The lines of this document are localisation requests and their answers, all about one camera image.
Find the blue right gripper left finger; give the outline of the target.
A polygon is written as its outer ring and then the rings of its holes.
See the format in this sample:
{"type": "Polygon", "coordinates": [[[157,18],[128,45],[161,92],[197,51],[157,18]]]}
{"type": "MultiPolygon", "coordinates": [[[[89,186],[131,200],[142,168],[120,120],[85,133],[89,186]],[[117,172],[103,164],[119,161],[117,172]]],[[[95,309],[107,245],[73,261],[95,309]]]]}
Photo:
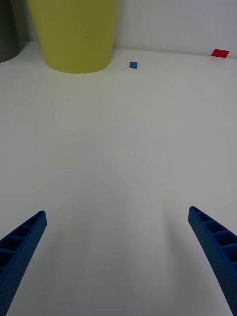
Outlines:
{"type": "Polygon", "coordinates": [[[0,315],[7,314],[46,226],[42,210],[0,240],[0,315]]]}

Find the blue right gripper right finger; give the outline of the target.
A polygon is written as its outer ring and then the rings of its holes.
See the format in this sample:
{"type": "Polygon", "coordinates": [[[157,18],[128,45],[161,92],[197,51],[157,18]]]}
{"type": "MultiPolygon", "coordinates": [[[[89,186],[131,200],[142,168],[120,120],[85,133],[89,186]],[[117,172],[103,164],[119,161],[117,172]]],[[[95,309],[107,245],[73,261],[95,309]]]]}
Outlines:
{"type": "Polygon", "coordinates": [[[237,315],[237,236],[194,206],[189,209],[188,222],[232,314],[237,315]]]}

